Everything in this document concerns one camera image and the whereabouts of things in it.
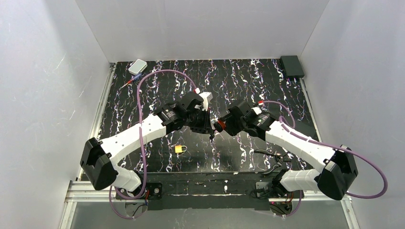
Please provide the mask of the black head key bunch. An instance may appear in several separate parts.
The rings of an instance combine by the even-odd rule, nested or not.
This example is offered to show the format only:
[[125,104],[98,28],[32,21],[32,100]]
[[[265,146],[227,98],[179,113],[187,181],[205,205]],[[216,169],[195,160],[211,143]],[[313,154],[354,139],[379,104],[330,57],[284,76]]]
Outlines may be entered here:
[[214,141],[214,138],[215,138],[215,134],[210,134],[209,140],[211,143]]

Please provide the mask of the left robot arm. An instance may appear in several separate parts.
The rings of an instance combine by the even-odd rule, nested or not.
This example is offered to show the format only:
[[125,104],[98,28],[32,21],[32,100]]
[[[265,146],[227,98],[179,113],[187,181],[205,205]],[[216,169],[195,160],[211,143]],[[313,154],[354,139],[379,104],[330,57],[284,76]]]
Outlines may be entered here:
[[109,138],[90,138],[85,142],[80,166],[95,190],[108,186],[135,191],[145,179],[135,171],[118,165],[130,153],[146,143],[160,139],[184,126],[199,134],[213,135],[209,102],[211,92],[188,92],[180,100],[157,108],[129,129]]

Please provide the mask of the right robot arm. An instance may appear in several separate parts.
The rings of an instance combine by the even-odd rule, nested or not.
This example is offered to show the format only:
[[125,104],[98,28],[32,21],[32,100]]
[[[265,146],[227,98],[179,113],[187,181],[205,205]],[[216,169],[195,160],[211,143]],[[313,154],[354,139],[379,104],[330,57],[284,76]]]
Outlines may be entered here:
[[334,200],[342,200],[358,175],[353,155],[312,142],[311,139],[276,120],[269,112],[247,102],[236,102],[214,127],[235,136],[246,132],[252,137],[278,145],[308,162],[309,170],[282,169],[272,180],[271,190],[279,195],[298,190],[320,191]]

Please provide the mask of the orange black Opel padlock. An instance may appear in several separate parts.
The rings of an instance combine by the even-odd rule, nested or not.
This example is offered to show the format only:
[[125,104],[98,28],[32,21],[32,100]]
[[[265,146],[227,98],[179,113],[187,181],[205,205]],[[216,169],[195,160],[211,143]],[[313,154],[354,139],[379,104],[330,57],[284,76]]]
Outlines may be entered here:
[[213,126],[214,126],[215,130],[216,130],[217,132],[219,132],[219,133],[226,129],[225,122],[222,121],[222,120],[217,120],[217,121],[213,124]]

